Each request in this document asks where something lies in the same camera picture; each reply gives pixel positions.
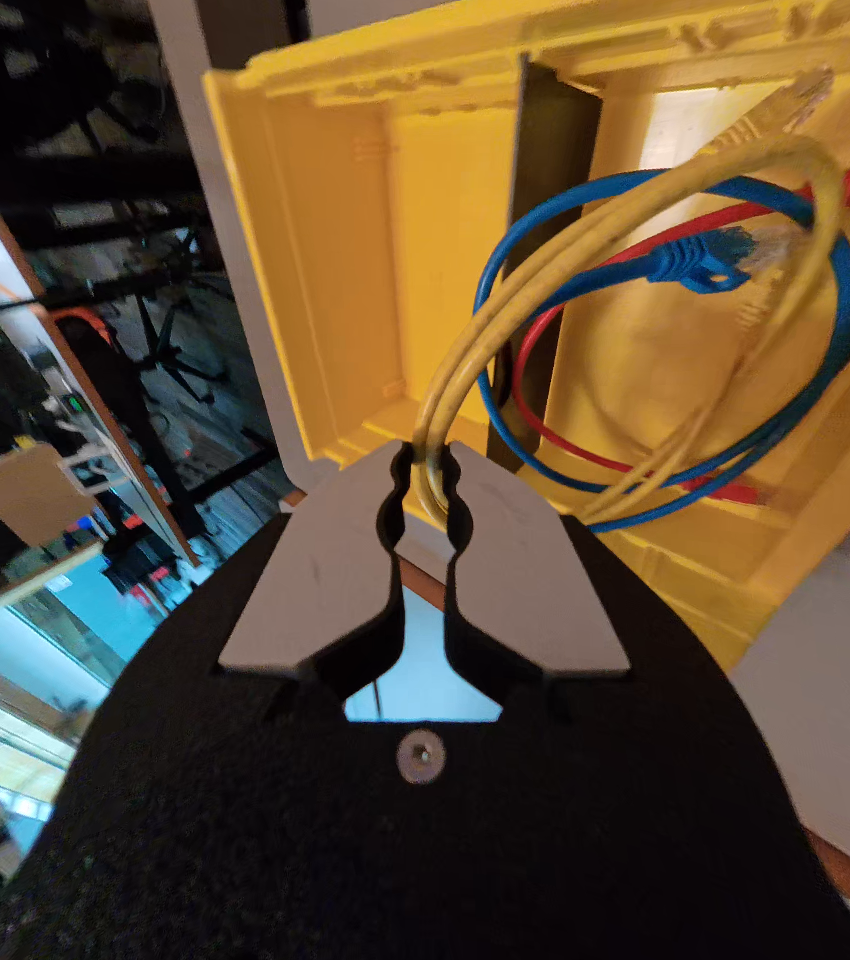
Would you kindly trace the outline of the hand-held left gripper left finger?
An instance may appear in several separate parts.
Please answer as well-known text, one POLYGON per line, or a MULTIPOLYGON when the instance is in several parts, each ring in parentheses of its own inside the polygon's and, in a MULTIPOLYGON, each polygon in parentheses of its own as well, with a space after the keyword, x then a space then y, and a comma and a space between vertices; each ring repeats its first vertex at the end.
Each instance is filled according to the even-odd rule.
POLYGON ((406 443, 392 439, 294 508, 218 659, 283 679, 375 679, 399 658, 406 443))

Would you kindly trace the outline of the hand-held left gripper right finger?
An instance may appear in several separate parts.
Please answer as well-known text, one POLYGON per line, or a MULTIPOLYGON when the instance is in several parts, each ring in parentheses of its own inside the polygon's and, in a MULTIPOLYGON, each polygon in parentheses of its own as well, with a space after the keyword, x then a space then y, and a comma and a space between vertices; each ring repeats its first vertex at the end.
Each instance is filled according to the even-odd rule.
POLYGON ((454 441, 443 454, 455 607, 467 628, 545 679, 623 676, 623 642, 557 510, 454 441))

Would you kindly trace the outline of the yellow bin with black divider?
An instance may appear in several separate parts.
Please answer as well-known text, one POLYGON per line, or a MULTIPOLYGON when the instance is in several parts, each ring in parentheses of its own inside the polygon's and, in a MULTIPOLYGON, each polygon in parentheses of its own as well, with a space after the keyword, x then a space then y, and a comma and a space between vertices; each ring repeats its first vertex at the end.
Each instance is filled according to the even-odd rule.
MULTIPOLYGON (((310 459, 411 439, 511 216, 525 66, 598 114, 594 178, 684 162, 828 67, 798 132, 850 169, 850 2, 457 2, 208 73, 310 459)), ((600 535, 724 668, 850 531, 850 364, 743 484, 757 504, 600 535)))

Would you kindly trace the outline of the grey desk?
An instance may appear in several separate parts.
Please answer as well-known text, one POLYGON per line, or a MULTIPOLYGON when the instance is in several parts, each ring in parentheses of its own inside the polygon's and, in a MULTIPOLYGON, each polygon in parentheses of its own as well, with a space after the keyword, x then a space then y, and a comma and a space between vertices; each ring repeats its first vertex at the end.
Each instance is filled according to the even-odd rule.
MULTIPOLYGON (((201 78, 291 40, 283 2, 149 2, 256 375, 292 481, 309 491, 331 470, 308 463, 201 78)), ((811 841, 850 899, 850 529, 771 618, 732 671, 784 773, 811 841)))

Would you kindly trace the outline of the black bin divider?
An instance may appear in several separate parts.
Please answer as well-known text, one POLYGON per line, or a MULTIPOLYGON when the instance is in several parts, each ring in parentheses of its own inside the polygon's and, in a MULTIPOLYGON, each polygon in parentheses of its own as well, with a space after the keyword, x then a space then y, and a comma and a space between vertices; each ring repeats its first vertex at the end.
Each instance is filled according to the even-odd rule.
MULTIPOLYGON (((552 69, 525 60, 518 106, 510 226, 547 199, 590 179, 602 101, 594 94, 566 85, 552 69)), ((560 213, 543 225, 533 227, 506 259, 502 280, 540 246, 575 222, 581 215, 580 210, 560 213)), ((561 325, 562 319, 557 318, 541 336, 523 374, 523 397, 531 412, 540 419, 544 419, 546 412, 561 325)), ((493 395, 506 425, 522 447, 543 457, 537 452, 541 439, 522 420, 505 381, 505 374, 513 371, 513 360, 524 340, 526 326, 513 333, 509 346, 503 349, 503 370, 496 371, 492 378, 493 395)), ((489 431, 486 453, 493 462, 514 474, 523 465, 493 427, 489 431)))

